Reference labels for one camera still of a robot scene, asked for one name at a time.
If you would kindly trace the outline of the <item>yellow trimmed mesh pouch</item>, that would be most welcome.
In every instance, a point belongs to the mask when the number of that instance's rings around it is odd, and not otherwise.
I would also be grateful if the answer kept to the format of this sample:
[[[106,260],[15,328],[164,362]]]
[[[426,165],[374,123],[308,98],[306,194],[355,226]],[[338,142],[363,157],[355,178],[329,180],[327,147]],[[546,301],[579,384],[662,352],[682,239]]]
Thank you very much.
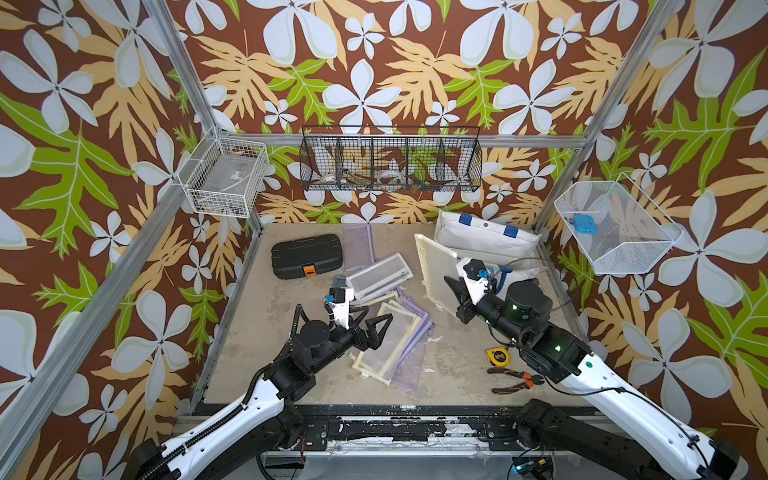
[[[456,271],[458,263],[457,254],[453,250],[420,233],[414,235],[414,240],[423,283],[426,288],[426,298],[433,302],[438,309],[456,318],[459,303],[445,281],[445,277],[448,276],[454,280],[458,279]]]

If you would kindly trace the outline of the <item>white Doraemon canvas bag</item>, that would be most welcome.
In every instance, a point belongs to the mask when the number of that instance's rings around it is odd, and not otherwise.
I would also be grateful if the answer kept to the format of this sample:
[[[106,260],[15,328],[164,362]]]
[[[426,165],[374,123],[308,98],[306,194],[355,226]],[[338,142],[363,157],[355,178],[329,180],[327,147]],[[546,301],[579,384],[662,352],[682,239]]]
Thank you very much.
[[[541,272],[537,255],[540,236],[513,225],[441,211],[433,239],[460,257],[498,267],[508,282],[532,279]]]

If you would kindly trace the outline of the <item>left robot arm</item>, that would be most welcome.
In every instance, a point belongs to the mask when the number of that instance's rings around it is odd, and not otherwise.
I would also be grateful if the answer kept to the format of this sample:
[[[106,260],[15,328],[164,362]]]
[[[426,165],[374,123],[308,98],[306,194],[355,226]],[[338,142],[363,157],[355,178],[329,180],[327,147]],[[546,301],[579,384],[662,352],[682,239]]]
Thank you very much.
[[[302,437],[303,417],[293,406],[316,385],[316,374],[354,347],[378,349],[393,316],[369,318],[369,308],[347,328],[311,320],[298,305],[289,339],[252,377],[245,393],[187,432],[161,445],[141,443],[130,455],[123,479],[223,479],[248,461]]]

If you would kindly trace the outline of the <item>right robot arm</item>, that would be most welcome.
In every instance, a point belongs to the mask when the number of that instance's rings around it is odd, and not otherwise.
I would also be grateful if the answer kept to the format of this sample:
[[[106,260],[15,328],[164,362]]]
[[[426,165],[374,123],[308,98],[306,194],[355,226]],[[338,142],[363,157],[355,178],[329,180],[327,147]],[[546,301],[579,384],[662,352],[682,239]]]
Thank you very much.
[[[740,455],[674,418],[617,375],[583,341],[549,320],[552,301],[534,280],[512,284],[504,298],[485,271],[467,279],[444,279],[458,301],[463,322],[480,317],[512,341],[524,363],[565,395],[587,400],[622,435],[575,421],[542,403],[530,402],[522,419],[535,443],[577,453],[626,479],[730,479]]]

